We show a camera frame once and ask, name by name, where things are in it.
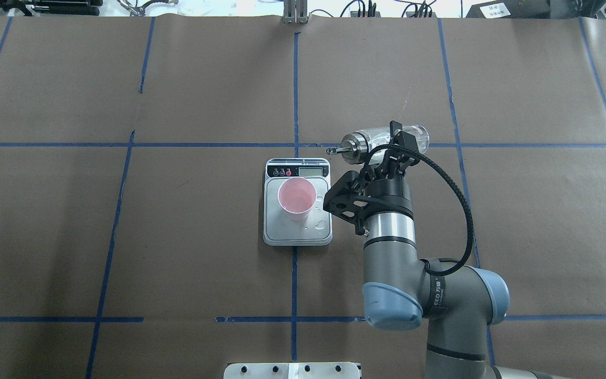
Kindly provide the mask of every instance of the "gray robot arm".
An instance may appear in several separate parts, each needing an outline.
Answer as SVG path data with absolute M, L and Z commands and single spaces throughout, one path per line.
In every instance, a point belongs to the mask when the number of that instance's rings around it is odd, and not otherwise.
M 364 163 L 360 173 L 349 171 L 335 183 L 325 196 L 324 209 L 353 223 L 356 233 L 366 237 L 362 288 L 366 322 L 383 330 L 406 331 L 427 318 L 425 379 L 560 379 L 486 364 L 486 328 L 503 321 L 509 307 L 507 284 L 492 271 L 457 261 L 429 261 L 426 267 L 418 259 L 404 174 L 418 156 L 423 157 L 416 139 L 402 132 L 400 124 L 390 124 L 390 136 L 389 146 L 402 148 L 383 146 L 382 163 L 366 163 L 372 157 L 366 154 L 370 141 L 343 143 L 348 147 L 329 152 L 346 153 L 349 163 Z

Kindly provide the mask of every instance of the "light blue cap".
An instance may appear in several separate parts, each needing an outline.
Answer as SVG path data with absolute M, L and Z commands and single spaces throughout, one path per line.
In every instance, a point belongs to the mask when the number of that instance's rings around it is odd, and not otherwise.
M 366 322 L 385 331 L 409 331 L 422 323 L 418 300 L 398 288 L 384 283 L 363 284 L 363 311 Z
M 484 270 L 482 268 L 476 268 L 468 266 L 472 270 L 476 271 L 478 276 L 486 285 L 488 293 L 490 294 L 490 301 L 492 302 L 492 319 L 489 325 L 499 324 L 504 321 L 504 317 L 507 315 L 511 300 L 509 297 L 509 288 L 507 283 L 493 271 Z

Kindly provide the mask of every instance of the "white label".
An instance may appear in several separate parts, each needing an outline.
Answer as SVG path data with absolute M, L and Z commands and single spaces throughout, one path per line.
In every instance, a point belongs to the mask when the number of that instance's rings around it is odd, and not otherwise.
M 480 9 L 486 18 L 499 18 L 511 15 L 511 12 L 509 12 L 504 3 L 486 5 L 485 7 L 480 7 Z

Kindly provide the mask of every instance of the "white bracket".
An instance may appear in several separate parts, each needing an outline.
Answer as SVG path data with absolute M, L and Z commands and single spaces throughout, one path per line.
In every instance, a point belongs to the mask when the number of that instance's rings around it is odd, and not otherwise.
M 308 24 L 308 0 L 284 0 L 284 24 Z
M 361 379 L 352 362 L 229 364 L 224 379 Z

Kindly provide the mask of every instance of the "cup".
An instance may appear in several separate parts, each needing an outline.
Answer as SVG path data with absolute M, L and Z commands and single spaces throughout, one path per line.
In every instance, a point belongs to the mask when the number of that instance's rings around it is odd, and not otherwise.
M 294 221 L 305 220 L 316 200 L 315 185 L 304 177 L 289 178 L 277 190 L 279 206 Z

